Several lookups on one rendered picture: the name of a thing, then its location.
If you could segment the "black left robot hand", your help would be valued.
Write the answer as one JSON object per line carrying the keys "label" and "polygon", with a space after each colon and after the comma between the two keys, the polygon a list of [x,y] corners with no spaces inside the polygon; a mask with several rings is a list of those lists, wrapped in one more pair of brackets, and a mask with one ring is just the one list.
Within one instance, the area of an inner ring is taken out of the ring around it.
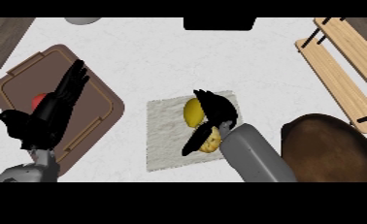
{"label": "black left robot hand", "polygon": [[32,113],[0,112],[7,134],[22,141],[20,149],[51,150],[62,140],[84,84],[88,81],[84,62],[77,59],[65,72],[56,90],[46,94]]}

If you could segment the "black appliance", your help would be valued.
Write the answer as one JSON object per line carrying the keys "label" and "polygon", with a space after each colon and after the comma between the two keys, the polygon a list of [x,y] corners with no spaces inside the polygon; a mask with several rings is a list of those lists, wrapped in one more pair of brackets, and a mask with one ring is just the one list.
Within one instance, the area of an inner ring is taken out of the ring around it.
{"label": "black appliance", "polygon": [[201,31],[250,31],[254,17],[185,17],[183,28]]}

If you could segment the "yellow lemon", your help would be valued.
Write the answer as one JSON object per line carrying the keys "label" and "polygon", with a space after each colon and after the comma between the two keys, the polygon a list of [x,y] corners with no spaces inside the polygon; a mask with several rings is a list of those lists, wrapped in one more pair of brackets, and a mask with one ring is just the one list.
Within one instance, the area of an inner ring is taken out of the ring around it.
{"label": "yellow lemon", "polygon": [[192,98],[183,107],[183,119],[189,127],[195,128],[204,120],[204,110],[196,98]]}

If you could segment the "brown wooden bowl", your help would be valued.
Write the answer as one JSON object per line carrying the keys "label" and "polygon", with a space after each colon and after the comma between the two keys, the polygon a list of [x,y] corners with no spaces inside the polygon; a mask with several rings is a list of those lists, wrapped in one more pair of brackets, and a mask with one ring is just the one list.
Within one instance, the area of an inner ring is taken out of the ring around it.
{"label": "brown wooden bowl", "polygon": [[282,125],[281,157],[299,182],[367,182],[367,138],[327,114]]}

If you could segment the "white woven placemat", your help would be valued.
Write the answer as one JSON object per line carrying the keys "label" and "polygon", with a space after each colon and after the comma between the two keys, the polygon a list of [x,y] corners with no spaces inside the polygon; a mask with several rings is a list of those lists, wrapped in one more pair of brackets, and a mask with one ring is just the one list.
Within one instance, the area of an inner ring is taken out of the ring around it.
{"label": "white woven placemat", "polygon": [[179,168],[220,160],[222,153],[199,151],[182,155],[182,148],[194,133],[183,120],[183,107],[195,95],[154,100],[146,104],[146,171]]}

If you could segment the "grey round object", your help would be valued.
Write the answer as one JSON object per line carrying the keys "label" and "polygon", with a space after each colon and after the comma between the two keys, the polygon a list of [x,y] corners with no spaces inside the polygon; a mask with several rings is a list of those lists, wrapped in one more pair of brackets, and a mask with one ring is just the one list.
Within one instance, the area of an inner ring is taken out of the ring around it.
{"label": "grey round object", "polygon": [[100,17],[65,17],[68,23],[74,25],[85,25],[96,22]]}

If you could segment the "red round fruit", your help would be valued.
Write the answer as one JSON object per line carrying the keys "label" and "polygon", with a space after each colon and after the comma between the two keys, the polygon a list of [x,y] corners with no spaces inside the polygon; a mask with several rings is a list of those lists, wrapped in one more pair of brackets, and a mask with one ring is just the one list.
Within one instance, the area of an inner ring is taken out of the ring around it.
{"label": "red round fruit", "polygon": [[31,99],[31,110],[34,111],[47,93],[37,94]]}

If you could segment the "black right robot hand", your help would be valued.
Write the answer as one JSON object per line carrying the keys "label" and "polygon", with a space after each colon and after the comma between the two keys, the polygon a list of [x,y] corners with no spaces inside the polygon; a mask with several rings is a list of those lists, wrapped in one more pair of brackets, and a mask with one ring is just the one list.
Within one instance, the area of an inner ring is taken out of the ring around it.
{"label": "black right robot hand", "polygon": [[211,133],[211,128],[226,124],[226,129],[232,130],[238,118],[236,109],[223,96],[213,94],[210,91],[202,91],[201,89],[195,90],[194,94],[201,103],[207,122],[198,127],[182,148],[183,156],[199,149]]}

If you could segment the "dark wooden cabinet panel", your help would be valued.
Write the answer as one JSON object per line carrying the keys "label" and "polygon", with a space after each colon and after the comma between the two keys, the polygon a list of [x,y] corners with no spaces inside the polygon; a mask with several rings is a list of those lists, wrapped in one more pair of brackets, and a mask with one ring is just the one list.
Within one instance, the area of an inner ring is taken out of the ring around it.
{"label": "dark wooden cabinet panel", "polygon": [[0,68],[10,57],[32,22],[32,17],[0,17]]}

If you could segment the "pale yellow bumpy potato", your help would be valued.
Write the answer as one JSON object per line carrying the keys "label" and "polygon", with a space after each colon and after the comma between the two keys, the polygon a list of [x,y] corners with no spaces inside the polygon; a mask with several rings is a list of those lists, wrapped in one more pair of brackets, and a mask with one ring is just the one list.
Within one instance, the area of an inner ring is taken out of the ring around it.
{"label": "pale yellow bumpy potato", "polygon": [[219,134],[219,130],[216,127],[211,128],[211,133],[205,139],[205,142],[202,143],[201,147],[199,147],[199,152],[204,153],[211,153],[217,150],[219,145],[220,145],[220,134]]}

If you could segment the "wooden tiered shelf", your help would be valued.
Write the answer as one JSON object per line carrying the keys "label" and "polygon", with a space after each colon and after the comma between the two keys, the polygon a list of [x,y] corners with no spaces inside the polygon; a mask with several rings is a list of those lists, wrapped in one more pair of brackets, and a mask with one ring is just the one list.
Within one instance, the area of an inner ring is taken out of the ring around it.
{"label": "wooden tiered shelf", "polygon": [[353,83],[330,52],[321,45],[330,40],[361,78],[367,81],[367,39],[344,17],[316,17],[316,29],[296,41],[300,53],[355,129],[367,134],[367,96]]}

